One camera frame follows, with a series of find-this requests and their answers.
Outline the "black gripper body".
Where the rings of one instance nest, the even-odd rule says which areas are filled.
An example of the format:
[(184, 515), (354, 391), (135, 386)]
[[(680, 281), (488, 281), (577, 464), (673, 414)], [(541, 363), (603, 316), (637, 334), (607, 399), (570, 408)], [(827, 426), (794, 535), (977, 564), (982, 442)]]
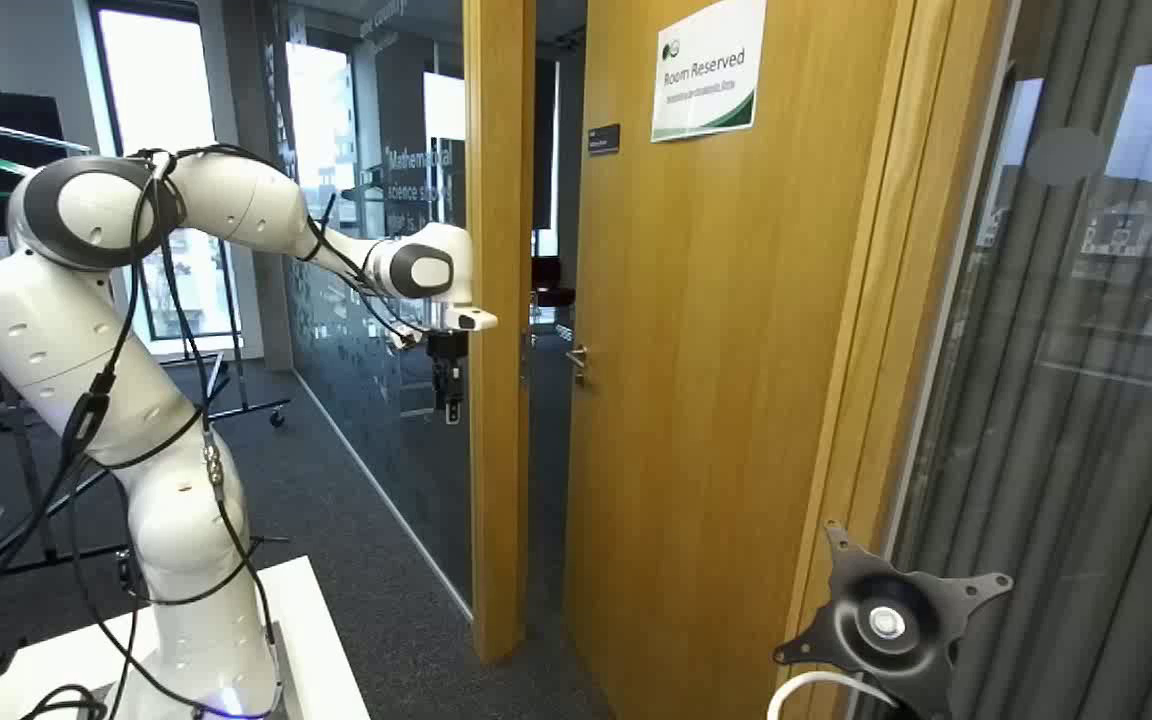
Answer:
[(437, 408), (446, 414), (456, 414), (463, 405), (463, 354), (470, 354), (470, 334), (463, 333), (427, 333), (426, 351), (431, 363), (431, 391)]

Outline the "white robot base platform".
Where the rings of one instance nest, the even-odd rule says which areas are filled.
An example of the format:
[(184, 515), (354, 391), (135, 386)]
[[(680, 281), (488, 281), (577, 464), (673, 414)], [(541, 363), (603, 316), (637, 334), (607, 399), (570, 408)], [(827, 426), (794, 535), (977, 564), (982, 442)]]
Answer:
[(198, 604), (151, 604), (24, 644), (0, 720), (374, 720), (306, 555), (236, 572)]

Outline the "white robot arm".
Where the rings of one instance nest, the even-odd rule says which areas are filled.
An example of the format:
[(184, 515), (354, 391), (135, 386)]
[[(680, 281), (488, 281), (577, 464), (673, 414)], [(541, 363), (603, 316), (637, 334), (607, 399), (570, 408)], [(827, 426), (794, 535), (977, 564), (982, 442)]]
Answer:
[(0, 375), (71, 456), (129, 491), (129, 535), (155, 617), (155, 650), (134, 665), (118, 720), (267, 720), (283, 700), (278, 621), (260, 601), (244, 480), (103, 281), (198, 228), (252, 251), (296, 255), (364, 294), (422, 299), (403, 327), (427, 351), (483, 333), (474, 238), (427, 225), (357, 238), (310, 216), (282, 167), (236, 146), (67, 154), (9, 201), (0, 258)]

